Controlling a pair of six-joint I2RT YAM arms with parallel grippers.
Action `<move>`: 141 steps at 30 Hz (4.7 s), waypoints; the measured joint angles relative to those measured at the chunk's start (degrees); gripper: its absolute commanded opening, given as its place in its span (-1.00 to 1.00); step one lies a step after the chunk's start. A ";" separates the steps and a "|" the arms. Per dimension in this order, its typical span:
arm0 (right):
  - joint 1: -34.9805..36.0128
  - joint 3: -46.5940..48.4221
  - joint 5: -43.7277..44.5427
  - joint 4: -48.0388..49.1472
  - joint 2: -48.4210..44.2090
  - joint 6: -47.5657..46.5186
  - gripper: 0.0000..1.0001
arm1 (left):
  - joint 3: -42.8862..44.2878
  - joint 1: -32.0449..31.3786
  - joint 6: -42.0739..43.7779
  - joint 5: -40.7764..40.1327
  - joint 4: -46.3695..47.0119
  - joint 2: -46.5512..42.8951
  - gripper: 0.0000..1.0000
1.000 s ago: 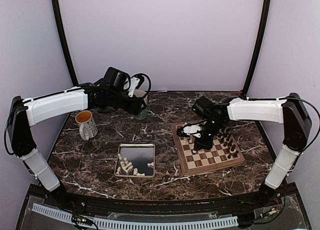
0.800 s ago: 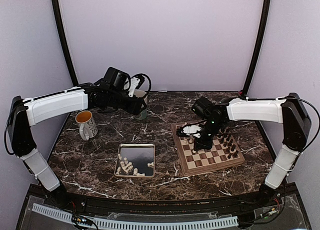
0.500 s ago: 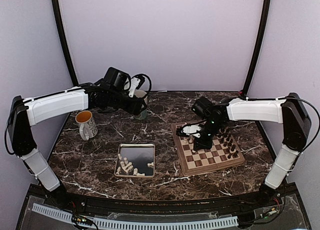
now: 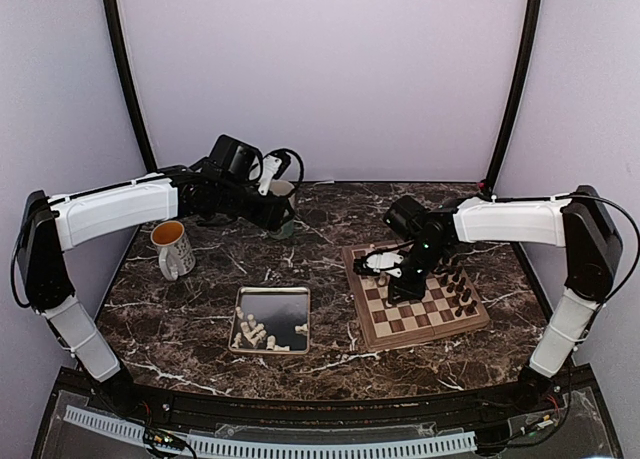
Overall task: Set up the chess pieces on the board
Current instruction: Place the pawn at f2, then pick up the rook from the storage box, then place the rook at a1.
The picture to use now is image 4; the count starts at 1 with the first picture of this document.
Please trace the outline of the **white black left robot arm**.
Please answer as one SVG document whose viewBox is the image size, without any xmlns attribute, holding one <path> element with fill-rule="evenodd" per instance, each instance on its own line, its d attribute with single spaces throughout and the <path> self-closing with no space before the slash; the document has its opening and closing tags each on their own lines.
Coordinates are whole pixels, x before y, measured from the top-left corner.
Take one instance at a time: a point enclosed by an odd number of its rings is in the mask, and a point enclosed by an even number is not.
<svg viewBox="0 0 640 459">
<path fill-rule="evenodd" d="M 72 194 L 29 194 L 10 263 L 10 283 L 21 283 L 18 303 L 41 316 L 120 415 L 141 406 L 133 378 L 79 301 L 65 252 L 102 236 L 157 221 L 215 215 L 243 218 L 267 231 L 293 219 L 287 195 L 271 191 L 301 156 L 288 148 L 263 154 L 228 135 L 191 166 L 162 168 L 143 177 Z"/>
</svg>

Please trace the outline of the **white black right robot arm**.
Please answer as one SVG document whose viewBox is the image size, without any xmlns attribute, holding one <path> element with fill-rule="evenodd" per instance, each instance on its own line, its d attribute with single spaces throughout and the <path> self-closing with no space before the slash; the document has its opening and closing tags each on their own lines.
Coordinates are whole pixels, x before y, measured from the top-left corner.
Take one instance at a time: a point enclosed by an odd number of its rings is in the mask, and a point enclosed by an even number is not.
<svg viewBox="0 0 640 459">
<path fill-rule="evenodd" d="M 617 275 L 623 240 L 609 213 L 613 206 L 588 185 L 542 197 L 476 194 L 433 209 L 403 196 L 385 213 L 384 222 L 407 249 L 374 252 L 365 264 L 390 275 L 392 300 L 413 300 L 424 295 L 427 275 L 456 245 L 498 242 L 556 249 L 566 271 L 561 296 L 510 392 L 511 405 L 530 413 L 547 399 L 554 377 L 621 284 Z"/>
</svg>

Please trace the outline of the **silver metal tray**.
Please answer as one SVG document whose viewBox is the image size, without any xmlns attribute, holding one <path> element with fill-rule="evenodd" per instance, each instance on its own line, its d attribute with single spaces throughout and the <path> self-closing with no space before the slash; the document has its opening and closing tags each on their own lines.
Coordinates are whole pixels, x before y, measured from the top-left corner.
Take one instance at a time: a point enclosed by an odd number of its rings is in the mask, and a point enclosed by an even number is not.
<svg viewBox="0 0 640 459">
<path fill-rule="evenodd" d="M 310 349 L 307 287 L 241 287 L 228 349 L 234 354 L 299 356 Z"/>
</svg>

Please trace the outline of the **wooden chessboard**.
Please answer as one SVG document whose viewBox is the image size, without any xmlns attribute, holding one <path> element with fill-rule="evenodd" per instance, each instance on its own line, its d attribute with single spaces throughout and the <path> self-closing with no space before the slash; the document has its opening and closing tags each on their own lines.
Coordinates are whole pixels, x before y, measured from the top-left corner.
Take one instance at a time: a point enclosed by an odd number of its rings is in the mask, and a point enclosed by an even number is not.
<svg viewBox="0 0 640 459">
<path fill-rule="evenodd" d="M 422 300 L 405 301 L 392 305 L 388 302 L 388 285 L 379 286 L 378 277 L 359 276 L 353 271 L 356 258 L 374 249 L 390 247 L 390 241 L 378 244 L 346 246 L 341 251 L 348 282 L 354 295 L 357 317 L 362 329 L 367 349 L 371 352 L 395 349 L 426 343 L 448 336 L 475 331 L 487 326 L 490 318 L 481 303 L 479 294 L 472 283 L 474 298 L 478 301 L 477 312 L 470 317 L 456 319 L 448 294 L 439 283 L 439 277 L 447 266 L 461 266 L 448 260 L 443 266 L 426 277 L 426 292 Z M 364 280 L 373 277 L 374 288 L 367 288 Z"/>
</svg>

